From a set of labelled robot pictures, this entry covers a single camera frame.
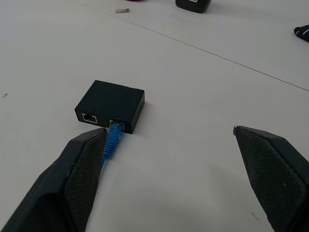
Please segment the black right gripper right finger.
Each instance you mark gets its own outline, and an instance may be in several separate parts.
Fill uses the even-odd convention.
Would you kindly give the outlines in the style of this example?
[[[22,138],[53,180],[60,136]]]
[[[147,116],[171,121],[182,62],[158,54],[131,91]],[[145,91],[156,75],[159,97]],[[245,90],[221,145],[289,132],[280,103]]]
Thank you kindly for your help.
[[[276,232],[309,230],[309,162],[283,137],[235,126],[251,187]]]

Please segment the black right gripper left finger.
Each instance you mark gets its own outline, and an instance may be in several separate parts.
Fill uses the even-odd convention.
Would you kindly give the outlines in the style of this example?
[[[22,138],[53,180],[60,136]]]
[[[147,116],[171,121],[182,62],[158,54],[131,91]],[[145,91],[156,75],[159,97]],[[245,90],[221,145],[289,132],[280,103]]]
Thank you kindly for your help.
[[[96,196],[106,129],[71,139],[36,179],[4,232],[84,232]]]

